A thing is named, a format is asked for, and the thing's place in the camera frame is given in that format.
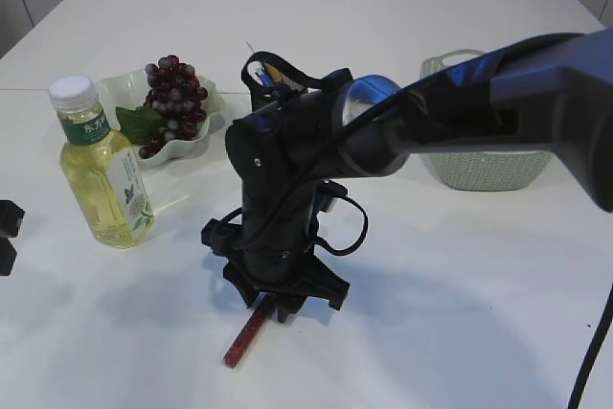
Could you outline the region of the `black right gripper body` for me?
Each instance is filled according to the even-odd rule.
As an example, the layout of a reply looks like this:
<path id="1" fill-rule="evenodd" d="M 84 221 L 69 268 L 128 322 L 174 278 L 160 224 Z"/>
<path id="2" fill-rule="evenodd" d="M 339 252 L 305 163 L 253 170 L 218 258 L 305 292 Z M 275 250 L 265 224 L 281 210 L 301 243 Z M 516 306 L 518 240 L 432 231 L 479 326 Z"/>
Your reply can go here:
<path id="1" fill-rule="evenodd" d="M 289 197 L 281 211 L 267 219 L 276 201 L 268 183 L 242 187 L 242 206 L 222 219 L 222 257 L 260 294 L 300 294 L 323 299 L 339 310 L 350 284 L 334 274 L 314 254 L 319 245 L 335 256 L 350 253 L 335 249 L 318 237 L 319 223 L 313 211 L 317 185 L 308 181 Z"/>

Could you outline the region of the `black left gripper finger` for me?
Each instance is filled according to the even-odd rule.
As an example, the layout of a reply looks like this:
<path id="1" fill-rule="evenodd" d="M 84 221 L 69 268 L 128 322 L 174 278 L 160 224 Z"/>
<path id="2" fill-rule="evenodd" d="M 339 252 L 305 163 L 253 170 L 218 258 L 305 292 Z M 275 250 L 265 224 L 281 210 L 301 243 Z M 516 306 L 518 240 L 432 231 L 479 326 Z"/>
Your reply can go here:
<path id="1" fill-rule="evenodd" d="M 9 239 L 0 238 L 0 276 L 7 277 L 11 274 L 17 252 Z"/>
<path id="2" fill-rule="evenodd" d="M 13 239 L 18 236 L 25 211 L 10 200 L 0 201 L 0 236 Z"/>

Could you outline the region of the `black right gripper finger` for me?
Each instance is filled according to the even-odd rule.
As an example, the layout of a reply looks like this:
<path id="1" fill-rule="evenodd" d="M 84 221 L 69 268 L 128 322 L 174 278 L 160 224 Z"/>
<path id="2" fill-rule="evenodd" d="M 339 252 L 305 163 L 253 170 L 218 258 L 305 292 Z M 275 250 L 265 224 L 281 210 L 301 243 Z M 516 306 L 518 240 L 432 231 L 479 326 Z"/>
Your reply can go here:
<path id="1" fill-rule="evenodd" d="M 277 293 L 274 296 L 277 321 L 285 323 L 291 315 L 296 314 L 303 307 L 306 299 L 306 296 L 300 294 Z"/>
<path id="2" fill-rule="evenodd" d="M 238 291 L 247 307 L 251 307 L 256 302 L 260 295 L 260 290 L 253 286 L 231 262 L 226 263 L 222 274 L 223 278 Z"/>

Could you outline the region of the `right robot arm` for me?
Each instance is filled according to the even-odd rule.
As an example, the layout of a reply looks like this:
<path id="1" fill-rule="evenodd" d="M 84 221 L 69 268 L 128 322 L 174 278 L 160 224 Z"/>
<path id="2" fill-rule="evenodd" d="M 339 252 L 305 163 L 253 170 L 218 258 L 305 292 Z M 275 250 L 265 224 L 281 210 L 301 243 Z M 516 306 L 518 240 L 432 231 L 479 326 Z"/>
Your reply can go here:
<path id="1" fill-rule="evenodd" d="M 282 317 L 308 297 L 340 308 L 349 286 L 310 227 L 326 180 L 387 176 L 413 153 L 549 150 L 611 210 L 612 33 L 533 37 L 402 88 L 341 70 L 235 120 L 225 145 L 242 205 L 216 248 L 224 278 Z"/>

